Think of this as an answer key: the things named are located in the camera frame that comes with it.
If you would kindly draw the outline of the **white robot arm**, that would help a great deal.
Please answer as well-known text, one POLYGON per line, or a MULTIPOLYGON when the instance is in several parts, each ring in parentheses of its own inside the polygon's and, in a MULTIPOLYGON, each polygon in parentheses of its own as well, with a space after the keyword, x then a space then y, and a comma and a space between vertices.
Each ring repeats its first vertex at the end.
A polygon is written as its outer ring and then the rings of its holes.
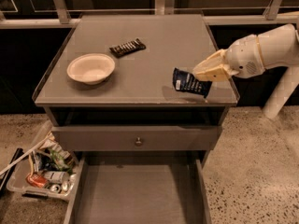
POLYGON ((219 49, 197 64, 192 74, 201 81, 226 81, 232 76, 256 77, 265 70, 298 64, 298 31, 286 24, 237 39, 228 49, 219 49))

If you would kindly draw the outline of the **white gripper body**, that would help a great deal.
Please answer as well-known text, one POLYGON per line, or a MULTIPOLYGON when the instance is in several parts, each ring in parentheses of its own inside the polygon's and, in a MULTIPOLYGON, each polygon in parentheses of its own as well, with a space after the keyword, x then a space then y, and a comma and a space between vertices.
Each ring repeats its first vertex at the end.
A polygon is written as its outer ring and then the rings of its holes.
POLYGON ((225 58, 236 77, 256 77, 265 71, 257 35, 248 35, 236 40, 226 50, 225 58))

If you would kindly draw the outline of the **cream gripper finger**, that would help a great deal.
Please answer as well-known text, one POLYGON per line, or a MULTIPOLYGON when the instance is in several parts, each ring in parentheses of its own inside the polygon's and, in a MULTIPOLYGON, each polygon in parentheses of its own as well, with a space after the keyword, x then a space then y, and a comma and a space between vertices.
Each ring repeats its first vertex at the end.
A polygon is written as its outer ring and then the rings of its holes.
POLYGON ((194 76, 200 81, 226 81, 238 72, 227 64, 219 64, 214 67, 195 67, 194 76))
POLYGON ((192 71, 194 73, 200 73, 218 67, 219 65, 225 63, 225 54, 225 49, 219 49, 218 51, 214 52, 209 57, 201 61, 199 64, 197 64, 192 71))

